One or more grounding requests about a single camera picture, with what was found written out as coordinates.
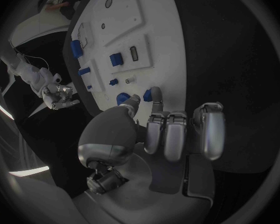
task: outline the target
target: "blue switch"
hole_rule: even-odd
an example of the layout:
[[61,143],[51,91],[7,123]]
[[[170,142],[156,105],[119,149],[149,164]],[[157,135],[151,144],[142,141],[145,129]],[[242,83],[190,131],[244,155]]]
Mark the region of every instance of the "blue switch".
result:
[[145,102],[151,102],[152,101],[152,97],[151,97],[151,89],[147,90],[144,95],[143,95],[143,100]]
[[74,40],[70,43],[70,47],[72,48],[74,58],[79,58],[83,56],[83,51],[81,49],[81,44],[79,40]]
[[78,74],[79,74],[79,76],[82,76],[82,75],[84,75],[84,74],[86,74],[86,73],[89,73],[89,72],[90,72],[90,68],[87,67],[87,68],[84,68],[84,69],[82,69],[82,70],[79,70],[79,71],[78,71]]
[[128,95],[127,93],[120,93],[116,97],[117,105],[119,106],[122,102],[126,101],[129,98],[130,98],[130,95]]
[[116,84],[118,84],[118,80],[117,79],[111,80],[110,83],[109,83],[109,85],[111,85],[111,86],[114,86]]
[[116,53],[110,56],[112,66],[122,65],[124,63],[121,53]]

